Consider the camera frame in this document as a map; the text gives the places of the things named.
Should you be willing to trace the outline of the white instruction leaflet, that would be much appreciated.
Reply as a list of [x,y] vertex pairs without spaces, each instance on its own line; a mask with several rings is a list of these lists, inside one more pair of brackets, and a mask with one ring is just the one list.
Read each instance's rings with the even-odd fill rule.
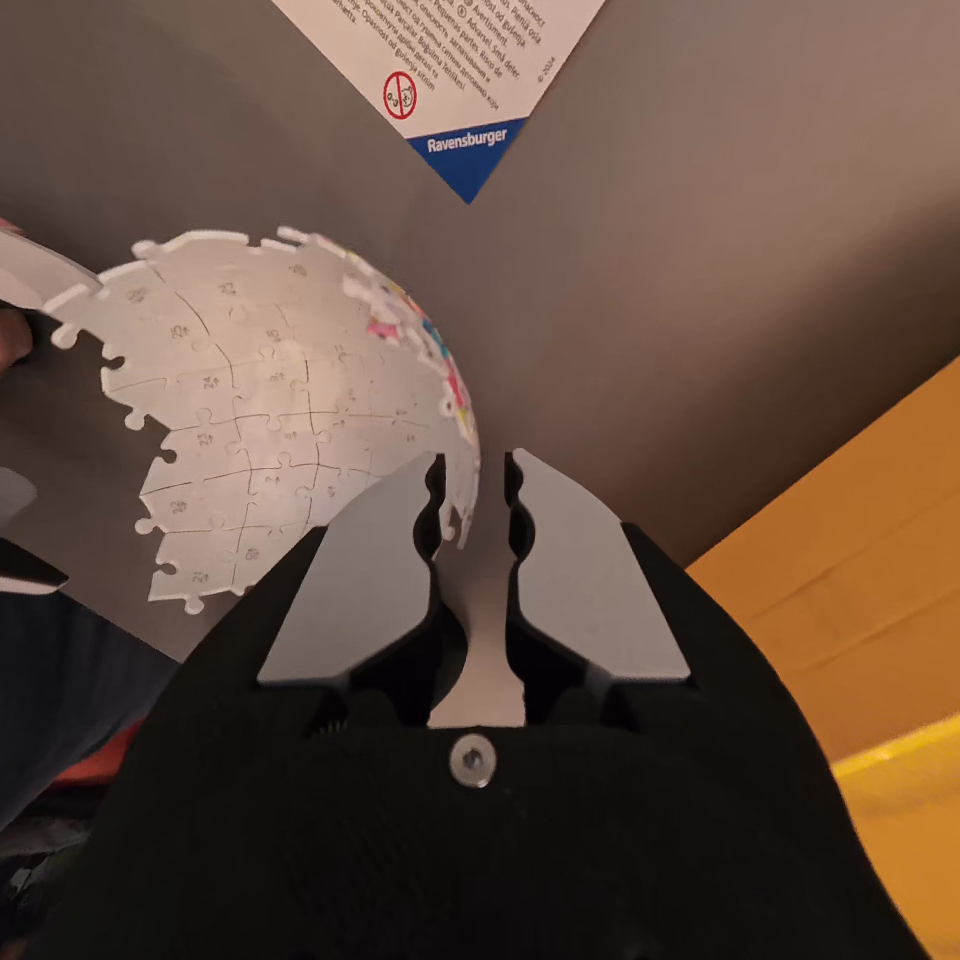
[[466,204],[603,1],[275,1]]

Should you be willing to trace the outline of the yellow plastic bin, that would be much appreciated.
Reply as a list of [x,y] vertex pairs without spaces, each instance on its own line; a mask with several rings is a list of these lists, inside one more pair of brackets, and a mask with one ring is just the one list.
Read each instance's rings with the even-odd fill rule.
[[959,362],[694,561],[798,702],[870,861],[959,957]]

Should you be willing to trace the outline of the person's dark clothing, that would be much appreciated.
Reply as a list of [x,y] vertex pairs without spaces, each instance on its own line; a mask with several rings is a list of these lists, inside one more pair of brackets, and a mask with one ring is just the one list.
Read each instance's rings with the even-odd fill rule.
[[149,714],[180,663],[62,592],[1,595],[1,828]]

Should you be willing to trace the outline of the partly built puzzle ball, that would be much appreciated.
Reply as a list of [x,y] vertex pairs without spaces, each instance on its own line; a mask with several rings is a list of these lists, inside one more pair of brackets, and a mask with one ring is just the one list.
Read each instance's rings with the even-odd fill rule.
[[253,245],[195,230],[48,299],[52,344],[102,344],[129,429],[168,429],[139,498],[162,539],[148,600],[196,616],[245,594],[299,539],[424,452],[446,467],[440,534],[463,546],[481,444],[438,327],[390,277],[289,226]]

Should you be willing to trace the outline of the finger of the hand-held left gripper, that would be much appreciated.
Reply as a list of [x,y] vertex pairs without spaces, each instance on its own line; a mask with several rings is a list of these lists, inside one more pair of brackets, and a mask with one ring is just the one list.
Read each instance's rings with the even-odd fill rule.
[[[4,531],[37,498],[34,485],[22,475],[1,468],[1,527]],[[44,596],[58,592],[68,581],[54,565],[1,536],[1,593]]]
[[49,301],[81,285],[97,291],[95,273],[20,233],[1,229],[1,301],[42,310]]

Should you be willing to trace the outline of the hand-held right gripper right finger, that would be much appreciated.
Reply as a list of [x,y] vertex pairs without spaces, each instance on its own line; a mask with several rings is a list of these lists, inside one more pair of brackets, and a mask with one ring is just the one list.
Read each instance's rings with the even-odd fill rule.
[[545,725],[569,692],[603,714],[615,689],[678,687],[690,664],[619,517],[528,450],[505,457],[510,510],[506,650],[524,720]]

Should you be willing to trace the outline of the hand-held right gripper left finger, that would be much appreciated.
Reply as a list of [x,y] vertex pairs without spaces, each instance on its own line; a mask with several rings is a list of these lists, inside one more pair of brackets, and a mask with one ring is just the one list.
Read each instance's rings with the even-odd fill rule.
[[264,688],[375,691],[424,727],[444,658],[434,558],[446,457],[419,454],[328,524],[257,675]]

